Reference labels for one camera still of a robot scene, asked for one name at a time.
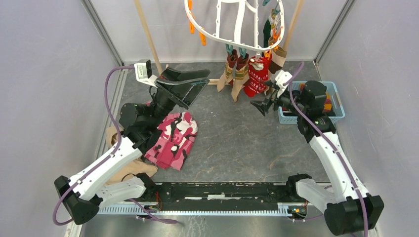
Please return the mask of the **white oval clip hanger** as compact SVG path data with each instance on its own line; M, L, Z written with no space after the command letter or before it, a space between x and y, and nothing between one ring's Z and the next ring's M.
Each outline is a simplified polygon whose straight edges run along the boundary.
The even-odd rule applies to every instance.
M265 19L259 18L259 11L264 10L270 1L258 0L214 0L211 1L214 7L210 8L210 17L214 18L214 26L205 29L195 19L193 14L193 2L184 0L186 17L189 20L189 31L191 34L199 33L203 46L207 40L213 40L225 44L229 54L235 48L239 54L245 55L248 50L256 54L277 49L283 39L285 31L284 7L281 0L276 1L275 7L267 17L270 27L269 38L273 41L265 44L259 34L263 34Z

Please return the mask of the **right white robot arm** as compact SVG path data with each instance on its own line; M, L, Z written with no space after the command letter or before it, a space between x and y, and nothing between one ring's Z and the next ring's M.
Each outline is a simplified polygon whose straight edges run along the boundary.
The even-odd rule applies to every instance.
M376 227L384 209L379 195L373 196L355 174L340 145L332 120L324 112L327 87L319 81L307 81L297 90L280 87L272 81L264 84L273 89L262 101L251 101L263 115L269 108L284 108L297 116L297 127L320 159L332 190L317 184L307 174L288 178L286 197L291 201L307 200L322 212L330 232L336 236Z

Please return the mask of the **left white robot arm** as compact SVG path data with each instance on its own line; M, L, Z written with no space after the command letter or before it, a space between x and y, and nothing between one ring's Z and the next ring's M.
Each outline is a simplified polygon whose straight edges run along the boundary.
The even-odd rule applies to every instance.
M155 187L146 174L112 185L106 182L135 158L145 154L158 141L158 126L174 107L188 109L210 82L210 70L179 71L166 68L159 76L150 69L135 70L136 80L156 92L149 104L126 103L114 121L118 140L91 165L71 176L59 176L54 185L59 195L58 206L64 206L70 221L81 225L91 220L100 209L120 201L141 198L150 201Z

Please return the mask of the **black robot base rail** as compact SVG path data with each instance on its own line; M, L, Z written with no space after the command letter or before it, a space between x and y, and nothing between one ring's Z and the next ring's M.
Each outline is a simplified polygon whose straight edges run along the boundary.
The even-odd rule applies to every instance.
M263 211L278 204L305 204L285 183L188 183L155 184L137 202L156 202L161 211Z

